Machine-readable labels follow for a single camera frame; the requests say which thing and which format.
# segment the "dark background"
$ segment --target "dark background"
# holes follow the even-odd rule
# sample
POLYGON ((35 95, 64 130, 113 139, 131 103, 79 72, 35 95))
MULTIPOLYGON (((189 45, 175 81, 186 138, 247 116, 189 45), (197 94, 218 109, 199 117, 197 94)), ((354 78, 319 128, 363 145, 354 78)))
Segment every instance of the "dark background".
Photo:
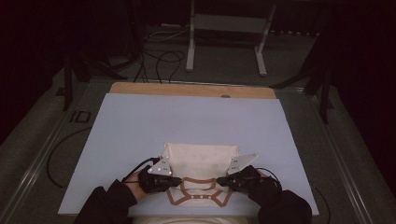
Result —
MULTIPOLYGON (((115 32, 136 43, 137 24, 141 22, 188 24, 189 2, 136 1, 137 8, 133 9, 126 2, 107 0, 2 1, 0 144, 51 86, 51 79, 64 66, 69 50, 83 50, 93 58, 125 54, 135 45, 119 46, 120 41, 113 41, 106 32, 115 32), (128 8, 130 13, 120 12, 121 8, 128 8)), ((260 16, 265 5, 262 1, 226 2, 197 1, 196 10, 260 16)), ((338 88, 377 166, 396 195, 395 14, 396 4, 386 0, 352 4, 285 2, 278 5, 271 29, 276 34, 282 31, 323 34, 309 54, 306 66, 332 65, 332 84, 338 88)))

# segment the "floor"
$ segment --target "floor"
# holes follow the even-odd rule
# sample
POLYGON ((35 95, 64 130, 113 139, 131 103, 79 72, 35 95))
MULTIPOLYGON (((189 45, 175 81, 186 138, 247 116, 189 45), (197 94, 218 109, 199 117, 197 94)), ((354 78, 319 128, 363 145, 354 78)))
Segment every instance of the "floor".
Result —
MULTIPOLYGON (((315 42, 314 38, 300 35, 270 35, 263 53, 268 76, 260 77, 253 43, 232 38, 221 40, 219 43, 202 38, 197 42, 194 71, 189 73, 184 69, 186 60, 178 68, 178 63, 157 63, 156 58, 145 54, 146 76, 140 75, 137 81, 158 82, 158 65, 163 82, 172 77, 171 83, 266 87, 296 75, 315 42)), ((180 50, 187 54, 187 47, 187 37, 181 35, 172 40, 148 42, 145 49, 160 57, 161 52, 149 50, 180 50)), ((168 54, 163 59, 174 61, 177 57, 168 54)), ((139 68, 136 63, 119 74, 133 81, 139 68)), ((57 215, 65 189, 51 183, 49 174, 61 187, 66 187, 89 135, 85 129, 93 125, 103 97, 115 81, 94 73, 89 83, 75 81, 74 102, 69 110, 63 111, 64 98, 56 96, 63 86, 60 71, 54 77, 53 87, 1 146, 0 223, 73 222, 73 217, 57 215), (92 116, 88 122, 75 122, 74 111, 91 112, 92 116)), ((326 223, 329 217, 331 223, 337 224, 395 223, 396 201, 338 98, 337 89, 331 89, 330 123, 325 125, 318 116, 317 98, 303 93, 305 83, 302 80, 276 90, 276 96, 284 107, 318 204, 320 215, 313 217, 313 223, 326 223)))

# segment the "wooden edge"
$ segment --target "wooden edge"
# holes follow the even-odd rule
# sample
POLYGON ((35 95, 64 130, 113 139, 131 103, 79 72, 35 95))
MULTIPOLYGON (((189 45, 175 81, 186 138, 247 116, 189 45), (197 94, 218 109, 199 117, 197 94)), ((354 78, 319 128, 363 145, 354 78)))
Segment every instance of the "wooden edge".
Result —
POLYGON ((110 93, 209 96, 230 98, 276 99, 274 90, 263 87, 237 87, 191 84, 115 82, 110 93))

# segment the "cloth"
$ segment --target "cloth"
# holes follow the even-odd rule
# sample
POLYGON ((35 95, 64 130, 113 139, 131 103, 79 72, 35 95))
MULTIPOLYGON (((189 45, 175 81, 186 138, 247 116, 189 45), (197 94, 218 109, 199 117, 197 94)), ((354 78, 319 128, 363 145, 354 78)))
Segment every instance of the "cloth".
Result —
POLYGON ((173 205, 225 206, 233 193, 216 183, 226 176, 231 159, 239 155, 237 146, 211 146, 166 143, 162 157, 169 158, 173 176, 180 186, 166 191, 173 205))
POLYGON ((134 224, 250 224, 246 217, 138 217, 134 224))
MULTIPOLYGON (((289 190, 282 191, 280 200, 274 203, 277 188, 269 182, 262 182, 248 197, 260 207, 260 224, 310 224, 312 211, 306 200, 289 190)), ((116 180, 108 191, 96 188, 85 202, 75 224, 125 224, 128 209, 136 204, 136 199, 127 186, 116 180)))

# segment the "white stand leg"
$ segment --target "white stand leg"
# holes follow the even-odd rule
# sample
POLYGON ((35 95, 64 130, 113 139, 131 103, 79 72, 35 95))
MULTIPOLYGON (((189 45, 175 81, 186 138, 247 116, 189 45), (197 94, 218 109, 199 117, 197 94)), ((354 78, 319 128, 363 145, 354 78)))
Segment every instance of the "white stand leg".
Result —
POLYGON ((262 58, 262 52, 259 50, 258 46, 254 47, 254 52, 256 53, 257 66, 259 67, 259 75, 261 77, 267 76, 267 70, 265 69, 264 59, 262 58))
POLYGON ((257 66, 259 67, 259 75, 261 77, 267 76, 267 70, 265 69, 264 59, 262 57, 262 50, 264 48, 265 40, 267 39, 268 33, 271 27, 271 20, 274 17, 276 6, 271 8, 270 15, 268 15, 267 22, 265 23, 264 30, 262 31, 262 41, 259 46, 254 47, 254 53, 256 54, 257 66))
POLYGON ((189 52, 187 53, 187 64, 186 70, 188 72, 192 72, 194 69, 194 53, 195 53, 195 42, 194 42, 194 29, 195 29, 195 10, 194 10, 194 0, 191 0, 191 17, 190 17, 190 44, 189 44, 189 52))

